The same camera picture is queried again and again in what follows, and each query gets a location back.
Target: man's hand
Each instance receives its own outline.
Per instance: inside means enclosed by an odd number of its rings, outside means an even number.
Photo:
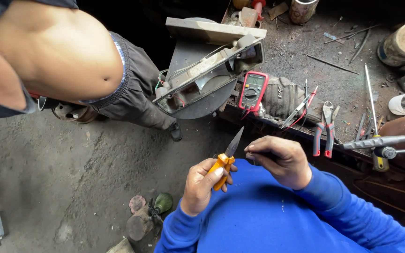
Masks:
[[[228,190],[227,184],[232,185],[232,177],[228,172],[220,167],[211,173],[207,173],[217,162],[216,159],[209,158],[193,166],[188,171],[185,182],[184,196],[180,202],[180,208],[190,216],[196,216],[202,212],[209,204],[212,187],[225,175],[228,176],[226,183],[221,187],[223,192]],[[231,172],[236,172],[237,167],[231,165]]]
[[[283,186],[300,190],[312,179],[306,154],[296,141],[265,136],[251,142],[245,152],[246,158],[260,163]],[[261,153],[272,153],[274,158]]]

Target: red and gray pliers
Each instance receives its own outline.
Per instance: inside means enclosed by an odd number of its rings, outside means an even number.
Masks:
[[[326,101],[323,105],[323,116],[321,118],[321,122],[316,124],[313,156],[319,156],[319,143],[321,140],[321,133],[326,127],[328,140],[326,142],[326,150],[324,151],[324,156],[327,158],[332,158],[332,148],[334,147],[334,123],[331,123],[332,108],[333,106],[331,101]]]

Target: blue sweatshirt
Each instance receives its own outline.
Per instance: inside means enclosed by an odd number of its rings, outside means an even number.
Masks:
[[[236,159],[228,192],[212,191],[207,208],[180,204],[163,223],[154,252],[405,253],[405,227],[311,166],[301,190],[280,185],[261,166]]]

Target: yellow pliers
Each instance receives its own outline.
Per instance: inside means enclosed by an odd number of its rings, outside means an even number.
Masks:
[[[240,137],[242,137],[243,129],[245,127],[243,126],[242,129],[237,133],[237,135],[233,138],[231,143],[229,143],[228,148],[226,149],[226,152],[221,153],[217,157],[217,162],[210,168],[208,173],[213,172],[219,167],[223,167],[228,173],[230,171],[230,166],[235,162],[235,158],[233,157],[233,153],[235,153],[235,150],[237,150],[237,146],[239,145]],[[220,181],[218,181],[214,186],[213,189],[215,191],[218,191],[226,182],[227,176],[223,176]]]

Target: bare torso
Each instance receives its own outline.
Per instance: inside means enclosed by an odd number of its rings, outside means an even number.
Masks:
[[[107,29],[91,15],[14,0],[0,17],[0,54],[28,90],[59,100],[111,94],[123,66]]]

